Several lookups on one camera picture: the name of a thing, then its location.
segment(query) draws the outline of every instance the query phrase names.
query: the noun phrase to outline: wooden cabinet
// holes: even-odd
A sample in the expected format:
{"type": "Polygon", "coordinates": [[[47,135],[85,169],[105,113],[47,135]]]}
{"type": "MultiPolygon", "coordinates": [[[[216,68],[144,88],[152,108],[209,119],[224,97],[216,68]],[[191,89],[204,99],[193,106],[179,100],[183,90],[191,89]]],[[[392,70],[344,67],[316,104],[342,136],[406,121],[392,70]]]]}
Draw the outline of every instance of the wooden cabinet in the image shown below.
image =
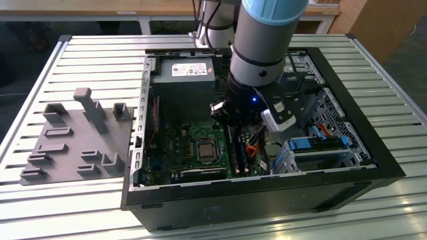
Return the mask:
{"type": "Polygon", "coordinates": [[[351,33],[384,63],[427,13],[427,0],[340,0],[330,34],[351,33]]]}

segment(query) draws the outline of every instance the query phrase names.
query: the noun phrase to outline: white table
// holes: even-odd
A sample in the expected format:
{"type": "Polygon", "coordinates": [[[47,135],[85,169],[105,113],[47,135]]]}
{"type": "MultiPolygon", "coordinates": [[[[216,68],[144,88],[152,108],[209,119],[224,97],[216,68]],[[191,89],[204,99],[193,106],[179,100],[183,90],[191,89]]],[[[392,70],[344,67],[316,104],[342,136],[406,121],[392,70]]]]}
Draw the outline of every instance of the white table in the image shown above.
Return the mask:
{"type": "Polygon", "coordinates": [[[72,102],[92,88],[103,106],[136,108],[145,51],[191,48],[185,35],[75,36],[60,41],[0,145],[0,238],[35,239],[395,239],[427,231],[427,117],[358,40],[344,35],[295,35],[291,47],[319,47],[407,177],[343,208],[189,229],[148,232],[121,211],[123,178],[33,186],[17,184],[45,122],[47,102],[72,102]]]}

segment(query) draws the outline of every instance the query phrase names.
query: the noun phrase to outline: open computer tower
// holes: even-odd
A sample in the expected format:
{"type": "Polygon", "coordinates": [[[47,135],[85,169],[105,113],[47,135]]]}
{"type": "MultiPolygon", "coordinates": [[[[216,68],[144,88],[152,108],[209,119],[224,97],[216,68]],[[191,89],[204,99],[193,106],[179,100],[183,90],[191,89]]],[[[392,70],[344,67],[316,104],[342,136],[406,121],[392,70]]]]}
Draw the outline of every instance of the open computer tower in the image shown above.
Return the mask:
{"type": "Polygon", "coordinates": [[[282,134],[211,118],[230,59],[203,49],[147,55],[121,208],[148,231],[338,209],[404,177],[318,48],[287,53],[278,81],[298,111],[282,134]]]}

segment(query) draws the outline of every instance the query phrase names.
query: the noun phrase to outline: blue latch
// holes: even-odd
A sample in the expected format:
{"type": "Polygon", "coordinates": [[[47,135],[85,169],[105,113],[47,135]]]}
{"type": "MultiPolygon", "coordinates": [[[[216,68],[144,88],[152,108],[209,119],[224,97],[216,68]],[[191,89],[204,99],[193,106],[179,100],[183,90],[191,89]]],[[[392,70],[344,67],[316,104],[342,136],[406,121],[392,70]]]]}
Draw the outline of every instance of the blue latch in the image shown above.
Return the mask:
{"type": "Polygon", "coordinates": [[[347,148],[350,146],[348,138],[346,136],[340,136],[340,141],[342,141],[342,144],[344,144],[344,146],[347,148]]]}
{"type": "Polygon", "coordinates": [[[327,137],[319,132],[318,127],[316,127],[316,126],[312,126],[311,128],[312,128],[315,134],[318,135],[318,137],[322,138],[323,140],[326,140],[327,137]]]}
{"type": "Polygon", "coordinates": [[[296,149],[311,149],[312,145],[310,144],[310,141],[307,138],[296,138],[291,140],[295,145],[296,145],[296,149]]]}
{"type": "Polygon", "coordinates": [[[288,147],[294,151],[296,149],[295,142],[292,140],[287,141],[288,147]]]}

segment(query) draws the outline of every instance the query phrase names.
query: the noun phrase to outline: screw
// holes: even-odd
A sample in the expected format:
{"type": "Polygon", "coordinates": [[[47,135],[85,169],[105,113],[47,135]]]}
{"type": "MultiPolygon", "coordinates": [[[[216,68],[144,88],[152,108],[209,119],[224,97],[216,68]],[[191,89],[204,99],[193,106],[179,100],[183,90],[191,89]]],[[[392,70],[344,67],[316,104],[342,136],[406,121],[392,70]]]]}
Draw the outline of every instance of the screw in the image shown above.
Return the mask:
{"type": "Polygon", "coordinates": [[[266,77],[267,76],[267,72],[266,71],[260,71],[259,72],[259,76],[263,78],[263,77],[266,77]]]}

